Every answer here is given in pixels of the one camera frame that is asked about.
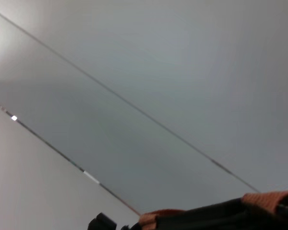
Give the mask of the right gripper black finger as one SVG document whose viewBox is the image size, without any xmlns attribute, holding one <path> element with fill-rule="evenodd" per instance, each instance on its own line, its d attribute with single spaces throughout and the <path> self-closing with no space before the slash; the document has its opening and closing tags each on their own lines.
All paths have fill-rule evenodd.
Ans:
<svg viewBox="0 0 288 230">
<path fill-rule="evenodd" d="M 88 230 L 115 230 L 117 224 L 108 218 L 104 213 L 99 213 L 88 224 Z"/>
</svg>

